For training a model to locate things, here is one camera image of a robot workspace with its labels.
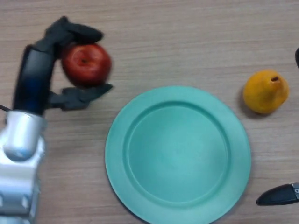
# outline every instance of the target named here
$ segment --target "wooden table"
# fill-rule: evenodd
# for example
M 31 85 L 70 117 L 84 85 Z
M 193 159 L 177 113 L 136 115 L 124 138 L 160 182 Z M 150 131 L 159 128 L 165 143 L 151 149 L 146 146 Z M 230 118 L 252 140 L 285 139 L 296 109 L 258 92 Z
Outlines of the wooden table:
M 11 105 L 26 44 L 62 15 L 101 29 L 114 59 L 113 91 L 87 111 L 47 112 L 49 151 L 41 171 L 38 224 L 140 224 L 113 194 L 105 172 L 107 132 L 133 97 L 158 86 L 192 85 L 225 102 L 244 124 L 252 175 L 242 200 L 220 224 L 295 224 L 299 204 L 258 207 L 265 190 L 299 182 L 299 47 L 297 0 L 0 0 L 1 103 Z M 290 85 L 268 117 L 240 104 L 256 70 L 276 69 Z M 60 65 L 53 90 L 70 86 Z

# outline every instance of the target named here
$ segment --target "apple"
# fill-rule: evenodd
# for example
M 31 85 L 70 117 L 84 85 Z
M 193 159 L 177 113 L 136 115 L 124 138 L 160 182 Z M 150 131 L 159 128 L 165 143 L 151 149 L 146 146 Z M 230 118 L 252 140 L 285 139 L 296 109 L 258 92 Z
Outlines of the apple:
M 112 68 L 109 54 L 98 44 L 71 44 L 61 57 L 69 81 L 82 88 L 104 84 Z

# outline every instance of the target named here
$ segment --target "green plate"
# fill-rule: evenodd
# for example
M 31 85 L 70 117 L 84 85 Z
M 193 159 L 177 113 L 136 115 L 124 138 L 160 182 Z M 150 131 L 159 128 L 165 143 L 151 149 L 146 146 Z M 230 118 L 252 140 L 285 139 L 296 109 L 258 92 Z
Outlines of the green plate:
M 235 114 L 193 87 L 150 90 L 113 122 L 105 163 L 116 195 L 151 224 L 208 224 L 243 194 L 251 155 Z

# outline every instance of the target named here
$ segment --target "robotic hand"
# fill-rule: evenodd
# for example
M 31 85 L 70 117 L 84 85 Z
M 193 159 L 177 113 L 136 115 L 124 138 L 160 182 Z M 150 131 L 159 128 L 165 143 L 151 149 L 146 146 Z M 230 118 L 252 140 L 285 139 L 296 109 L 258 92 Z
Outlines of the robotic hand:
M 46 29 L 43 39 L 28 45 L 23 54 L 14 92 L 13 108 L 7 111 L 0 132 L 0 224 L 34 224 L 40 194 L 38 168 L 46 151 L 43 131 L 45 110 L 82 110 L 108 92 L 112 85 L 81 90 L 50 91 L 54 64 L 71 42 L 100 41 L 103 34 L 61 17 Z

